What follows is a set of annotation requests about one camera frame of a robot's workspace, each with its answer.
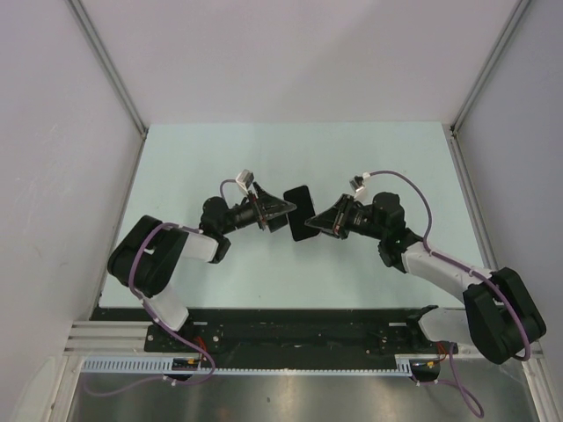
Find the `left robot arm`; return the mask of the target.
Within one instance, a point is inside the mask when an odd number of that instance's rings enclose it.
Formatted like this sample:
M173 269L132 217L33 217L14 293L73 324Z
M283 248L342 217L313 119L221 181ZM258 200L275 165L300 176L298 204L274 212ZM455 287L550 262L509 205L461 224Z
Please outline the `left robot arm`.
M207 199L197 229L145 215L112 252L107 271L131 291L155 323L165 327L165 343L182 352L193 344L194 329L186 324L189 311L171 284L179 261L218 264L231 246L228 234L252 225L275 232L289 223L288 214L295 210L297 205L253 182L232 207L222 196Z

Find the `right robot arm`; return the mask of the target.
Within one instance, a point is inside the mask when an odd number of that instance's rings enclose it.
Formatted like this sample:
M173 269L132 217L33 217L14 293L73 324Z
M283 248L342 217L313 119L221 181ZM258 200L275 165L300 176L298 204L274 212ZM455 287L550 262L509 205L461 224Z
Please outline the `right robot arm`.
M516 271L469 266L431 249L406 226L395 193L378 193L369 205L343 194L306 223L339 239L351 233L376 239L386 266L422 278L463 303L462 309L433 309L407 328L406 343L417 353L447 340L473 345L492 363L502 364L523 358L546 333L545 321Z

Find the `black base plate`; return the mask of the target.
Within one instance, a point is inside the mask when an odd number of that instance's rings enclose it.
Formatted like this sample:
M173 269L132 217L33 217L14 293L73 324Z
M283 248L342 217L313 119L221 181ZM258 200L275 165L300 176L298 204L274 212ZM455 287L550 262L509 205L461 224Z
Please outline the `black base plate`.
M191 309L179 335L208 353L231 346L358 346L377 355L458 351L432 341L419 320L421 309Z

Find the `right aluminium side rail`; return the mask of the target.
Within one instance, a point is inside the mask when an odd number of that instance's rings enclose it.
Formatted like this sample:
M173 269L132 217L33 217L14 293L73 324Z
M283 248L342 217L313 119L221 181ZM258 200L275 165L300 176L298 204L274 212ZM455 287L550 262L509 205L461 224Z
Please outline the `right aluminium side rail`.
M498 262L494 254L490 237L486 230L485 220L479 206L468 167L464 160L459 140L457 139L457 134L449 125L444 125L443 130L450 149L452 161L456 169L457 178L463 192L464 201L472 222L480 255L488 268L497 269L499 267Z

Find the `aluminium front rail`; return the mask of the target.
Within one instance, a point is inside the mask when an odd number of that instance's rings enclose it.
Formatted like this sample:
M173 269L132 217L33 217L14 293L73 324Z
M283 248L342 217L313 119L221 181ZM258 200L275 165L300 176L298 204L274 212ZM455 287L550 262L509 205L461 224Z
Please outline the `aluminium front rail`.
M64 352L83 356L141 354L149 326L149 322L75 322Z

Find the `left aluminium corner post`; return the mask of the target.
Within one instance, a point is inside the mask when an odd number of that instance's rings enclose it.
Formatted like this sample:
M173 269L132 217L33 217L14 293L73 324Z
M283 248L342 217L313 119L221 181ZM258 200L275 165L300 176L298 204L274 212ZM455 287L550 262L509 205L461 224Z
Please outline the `left aluminium corner post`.
M80 0L65 0L64 3L67 5L72 17L77 22L78 28L89 45L93 56L105 75L106 80L112 88L116 98L128 116L128 119L133 124L135 131L140 135L141 139L145 141L149 129L144 123L143 118L130 95L129 89L126 86L120 71L116 67L113 58L106 47L106 43L102 40L99 30L91 18L90 13L87 11L84 2Z

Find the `aluminium corner post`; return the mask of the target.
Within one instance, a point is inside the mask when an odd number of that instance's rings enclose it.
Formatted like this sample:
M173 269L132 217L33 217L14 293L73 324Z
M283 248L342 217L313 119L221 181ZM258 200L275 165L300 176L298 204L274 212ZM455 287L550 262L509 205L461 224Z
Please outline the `aluminium corner post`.
M64 3L67 5L72 17L77 22L78 28L89 45L93 56L105 75L106 80L112 88L116 98L128 116L128 119L133 124L135 131L140 135L141 139L145 141L149 129L144 123L143 118L130 95L129 89L126 86L120 71L116 67L113 58L106 47L106 43L102 40L99 30L91 18L90 13L87 11L84 2L80 0L65 0Z
M493 43L493 46L488 53L484 64L481 66L468 94L465 96L462 105L455 115L455 118L449 125L449 131L453 135L457 135L464 125L465 119L468 117L472 108L478 101L480 93L486 87L486 84L492 76L495 68L500 64L502 56L505 54L512 39L514 39L520 24L524 21L526 14L534 3L535 1L532 0L519 0L515 3L515 6L510 12L507 21L501 28L501 31Z

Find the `right aluminium corner post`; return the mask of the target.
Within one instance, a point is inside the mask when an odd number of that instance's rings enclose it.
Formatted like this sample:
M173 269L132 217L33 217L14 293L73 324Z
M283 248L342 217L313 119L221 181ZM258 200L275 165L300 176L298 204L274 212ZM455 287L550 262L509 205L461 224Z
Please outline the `right aluminium corner post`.
M519 0L515 3L515 6L510 12L507 21L501 28L501 31L493 43L493 46L488 53L484 64L481 66L468 94L465 96L462 105L455 115L455 118L449 125L449 131L453 135L457 135L464 125L465 119L468 117L472 108L478 101L480 93L486 87L486 84L492 76L495 68L500 64L502 56L505 54L512 39L514 39L520 24L524 21L526 14L534 3L535 1L532 0Z

